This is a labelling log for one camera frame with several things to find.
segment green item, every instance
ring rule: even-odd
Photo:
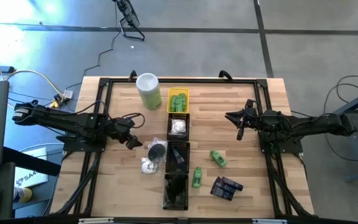
[[[171,99],[171,108],[174,108],[175,107],[175,102],[177,100],[178,96],[173,96],[172,99]]]
[[[193,187],[200,188],[201,187],[201,176],[203,175],[201,171],[201,167],[197,167],[194,170],[194,176],[193,176]]]
[[[211,156],[220,167],[224,167],[227,164],[227,161],[223,159],[218,151],[211,150]]]
[[[182,99],[181,99],[181,98],[177,98],[177,99],[175,100],[175,104],[176,104],[176,107],[175,107],[176,112],[183,112]]]
[[[178,96],[173,95],[171,98],[170,111],[184,112],[186,110],[186,94],[180,93]]]
[[[175,108],[176,112],[183,112],[183,108],[181,106],[181,104],[177,104],[177,107]]]

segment black disc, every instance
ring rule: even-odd
[[[149,150],[149,159],[151,161],[156,161],[158,159],[161,159],[165,154],[165,146],[162,144],[155,144],[152,146],[152,148]]]

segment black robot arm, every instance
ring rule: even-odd
[[[225,115],[239,129],[237,140],[242,139],[244,128],[252,128],[265,133],[269,142],[323,133],[351,136],[357,131],[346,114],[327,113],[307,118],[287,116],[274,110],[257,114],[257,110],[253,107],[254,103],[254,100],[247,100],[244,109],[228,112]]]
[[[71,135],[57,136],[57,139],[71,147],[84,149],[86,146],[98,146],[101,142],[105,143],[106,136],[118,140],[121,144],[126,142],[128,149],[142,145],[136,136],[130,134],[130,129],[135,125],[131,117],[110,118],[107,113],[67,113],[38,105],[37,100],[18,103],[14,109],[12,119],[15,124],[38,124],[66,131]]]

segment butcher block tabletop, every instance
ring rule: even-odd
[[[100,78],[84,77],[76,110],[94,103]],[[273,110],[291,115],[284,81],[268,78],[268,89]],[[167,98],[171,87],[185,87],[190,91],[190,171],[187,211],[162,209],[165,165],[156,174],[143,174],[141,159],[147,157],[147,145],[153,138],[167,137]],[[115,83],[112,88],[109,114],[112,118],[129,113],[142,113],[145,124],[131,129],[143,146],[129,150],[125,145],[108,139],[102,153],[94,192],[92,217],[192,217],[192,218],[269,218],[274,217],[270,196],[266,161],[260,153],[257,132],[246,129],[241,141],[236,140],[237,129],[224,114],[244,108],[247,99],[255,99],[254,87],[235,83],[160,83],[162,106],[155,111],[144,108],[135,83]],[[93,107],[86,110],[92,113]],[[134,118],[138,124],[142,119]],[[210,156],[216,150],[227,160],[219,168]],[[84,152],[74,152],[62,164],[51,213],[56,212],[76,189]],[[292,154],[282,154],[288,188],[304,208],[313,213],[305,170]],[[200,188],[191,187],[193,173],[201,167]],[[224,176],[244,186],[233,200],[211,195],[217,176]],[[81,212],[88,197],[85,188]],[[280,208],[284,211],[282,193],[277,187]]]

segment concrete floor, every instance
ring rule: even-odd
[[[266,29],[358,30],[358,1],[260,0]],[[132,0],[141,27],[257,29],[253,0]],[[110,0],[0,0],[0,22],[114,27]],[[358,35],[266,36],[273,75],[284,78],[291,108],[317,116],[336,82],[358,75]],[[85,68],[96,65],[98,54],[110,48],[115,32],[22,31],[0,27],[0,65],[32,69],[46,74],[60,90],[78,83]],[[103,54],[99,68],[86,75],[129,75],[152,72],[158,76],[215,77],[222,69],[234,77],[267,77],[259,34],[217,32],[146,32],[146,41],[119,36],[114,51]],[[358,85],[358,79],[347,82]],[[40,77],[18,74],[10,80],[11,91],[52,98],[54,90]],[[73,88],[78,94],[80,87]],[[343,86],[351,100],[358,90]],[[11,94],[17,100],[31,100]],[[328,112],[343,105],[331,95]],[[22,149],[57,142],[56,134],[41,127],[16,126],[8,109],[5,146]],[[349,147],[331,141],[338,153],[353,157]],[[317,215],[358,221],[358,181],[342,178],[357,164],[333,154],[322,136],[302,140],[311,199]],[[21,208],[18,216],[39,215],[46,203]]]

